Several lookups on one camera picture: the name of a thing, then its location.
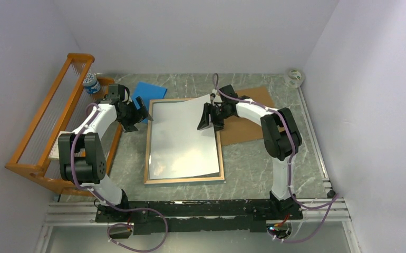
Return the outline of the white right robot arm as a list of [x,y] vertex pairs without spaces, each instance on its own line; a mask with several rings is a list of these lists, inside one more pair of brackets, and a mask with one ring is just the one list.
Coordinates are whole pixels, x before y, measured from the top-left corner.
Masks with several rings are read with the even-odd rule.
[[302,144],[302,137],[288,108],[275,109],[262,105],[247,96],[238,97],[231,85],[212,92],[210,101],[204,103],[198,130],[224,128],[224,120],[236,116],[247,119],[262,129],[264,146],[272,158],[273,184],[270,190],[270,214],[277,219],[295,216],[300,206],[290,192],[292,187],[291,164]]

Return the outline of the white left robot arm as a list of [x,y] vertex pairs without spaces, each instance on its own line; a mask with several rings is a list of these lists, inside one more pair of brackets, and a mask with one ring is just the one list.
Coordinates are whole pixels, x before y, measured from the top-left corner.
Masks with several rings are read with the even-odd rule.
[[57,141],[61,178],[71,181],[79,190],[94,195],[116,221],[130,214],[124,190],[107,175],[107,161],[101,139],[108,127],[117,121],[124,132],[137,131],[136,124],[152,117],[141,97],[133,99],[122,84],[109,85],[103,98],[89,104],[90,114],[70,133],[60,134]]

